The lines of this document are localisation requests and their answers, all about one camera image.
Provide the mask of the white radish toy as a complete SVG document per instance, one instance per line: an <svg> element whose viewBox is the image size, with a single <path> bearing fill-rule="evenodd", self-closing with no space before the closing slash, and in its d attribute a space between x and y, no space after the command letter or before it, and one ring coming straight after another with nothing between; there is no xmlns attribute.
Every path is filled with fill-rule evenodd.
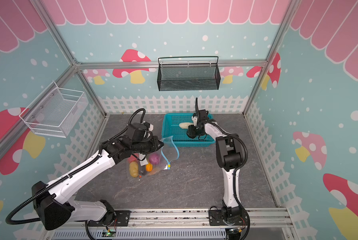
<svg viewBox="0 0 358 240"><path fill-rule="evenodd" d="M179 127L180 127L181 129L188 129L189 126L193 126L193 125L194 125L194 123L185 122L185 123L180 123L180 124L179 124Z"/></svg>

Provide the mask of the red pepper toy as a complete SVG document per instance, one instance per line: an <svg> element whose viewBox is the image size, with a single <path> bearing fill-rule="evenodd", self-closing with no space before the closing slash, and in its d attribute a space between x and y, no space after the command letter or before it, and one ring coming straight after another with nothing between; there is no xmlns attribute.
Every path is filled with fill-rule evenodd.
<svg viewBox="0 0 358 240"><path fill-rule="evenodd" d="M128 162L131 163L131 162L138 162L139 161L139 158L138 157L135 157L134 155L131 155L129 158L128 158Z"/></svg>

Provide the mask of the purple onion toy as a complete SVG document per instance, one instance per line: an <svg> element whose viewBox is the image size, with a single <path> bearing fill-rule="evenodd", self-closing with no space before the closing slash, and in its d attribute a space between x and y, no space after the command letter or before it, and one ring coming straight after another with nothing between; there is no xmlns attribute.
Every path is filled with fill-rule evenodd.
<svg viewBox="0 0 358 240"><path fill-rule="evenodd" d="M152 153L149 155L149 163L153 166L159 165L161 162L161 155L159 153Z"/></svg>

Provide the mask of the yellow potato toy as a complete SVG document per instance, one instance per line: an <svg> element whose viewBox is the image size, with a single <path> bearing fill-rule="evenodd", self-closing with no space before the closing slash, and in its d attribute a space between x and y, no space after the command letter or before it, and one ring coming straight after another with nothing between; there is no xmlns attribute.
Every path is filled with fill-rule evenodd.
<svg viewBox="0 0 358 240"><path fill-rule="evenodd" d="M139 164L137 162L129 163L129 174L132 178L139 176Z"/></svg>

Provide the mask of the clear zip top bag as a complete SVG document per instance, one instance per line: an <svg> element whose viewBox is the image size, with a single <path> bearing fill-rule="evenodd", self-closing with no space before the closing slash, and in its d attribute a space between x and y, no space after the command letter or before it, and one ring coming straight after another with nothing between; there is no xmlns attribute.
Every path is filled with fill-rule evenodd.
<svg viewBox="0 0 358 240"><path fill-rule="evenodd" d="M155 175L162 170L170 170L173 161L180 157L179 148L174 136L161 139L164 146L148 155L133 154L127 159L127 178L131 182L141 181L147 176Z"/></svg>

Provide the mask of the orange carrot toy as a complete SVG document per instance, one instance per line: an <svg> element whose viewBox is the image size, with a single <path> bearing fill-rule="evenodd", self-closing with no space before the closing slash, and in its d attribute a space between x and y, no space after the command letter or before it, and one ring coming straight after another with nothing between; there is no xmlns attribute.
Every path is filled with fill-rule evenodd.
<svg viewBox="0 0 358 240"><path fill-rule="evenodd" d="M146 171L151 172L153 170L153 165L151 163L146 165Z"/></svg>

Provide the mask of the teal plastic basket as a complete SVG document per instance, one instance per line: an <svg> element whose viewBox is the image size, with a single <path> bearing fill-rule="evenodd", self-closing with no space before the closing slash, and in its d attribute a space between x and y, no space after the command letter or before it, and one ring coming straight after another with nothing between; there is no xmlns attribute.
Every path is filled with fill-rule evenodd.
<svg viewBox="0 0 358 240"><path fill-rule="evenodd" d="M168 113L164 116L162 125L162 138L173 137L178 147L208 147L215 143L211 136L191 139L187 136L187 129L182 129L180 123L192 123L192 113Z"/></svg>

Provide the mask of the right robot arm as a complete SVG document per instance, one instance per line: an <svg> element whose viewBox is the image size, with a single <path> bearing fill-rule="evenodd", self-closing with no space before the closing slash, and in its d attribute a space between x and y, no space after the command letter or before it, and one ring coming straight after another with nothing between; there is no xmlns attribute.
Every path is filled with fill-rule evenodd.
<svg viewBox="0 0 358 240"><path fill-rule="evenodd" d="M249 217L239 197L239 173L248 161L246 145L237 134L225 131L214 119L209 118L209 112L206 110L197 109L192 121L193 124L187 130L189 138L211 136L215 140L216 159L224 178L224 221L228 225L238 221L247 225Z"/></svg>

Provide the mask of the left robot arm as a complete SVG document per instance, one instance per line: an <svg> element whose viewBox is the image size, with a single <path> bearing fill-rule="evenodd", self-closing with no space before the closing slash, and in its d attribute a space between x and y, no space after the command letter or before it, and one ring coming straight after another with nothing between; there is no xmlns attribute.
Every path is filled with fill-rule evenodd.
<svg viewBox="0 0 358 240"><path fill-rule="evenodd" d="M32 196L6 217L8 225L42 222L45 229L55 230L67 222L89 222L110 226L117 220L112 205L105 201L83 202L71 197L102 172L121 161L139 154L147 156L163 147L148 122L128 124L120 135L99 146L89 159L61 177L39 181L32 187Z"/></svg>

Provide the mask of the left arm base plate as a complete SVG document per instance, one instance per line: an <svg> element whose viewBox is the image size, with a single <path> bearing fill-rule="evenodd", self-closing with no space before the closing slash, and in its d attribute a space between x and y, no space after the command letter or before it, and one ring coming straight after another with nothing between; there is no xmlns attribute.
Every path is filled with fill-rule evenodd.
<svg viewBox="0 0 358 240"><path fill-rule="evenodd" d="M127 227L131 211L115 210L109 211L98 221L88 221L89 227Z"/></svg>

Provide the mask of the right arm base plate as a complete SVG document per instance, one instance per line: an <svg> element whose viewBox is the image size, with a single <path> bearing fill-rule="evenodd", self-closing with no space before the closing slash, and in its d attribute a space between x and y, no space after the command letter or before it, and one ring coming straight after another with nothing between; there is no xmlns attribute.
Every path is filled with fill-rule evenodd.
<svg viewBox="0 0 358 240"><path fill-rule="evenodd" d="M240 226L247 227L250 225L249 216L242 212L239 216L226 217L222 210L211 209L208 211L210 226Z"/></svg>

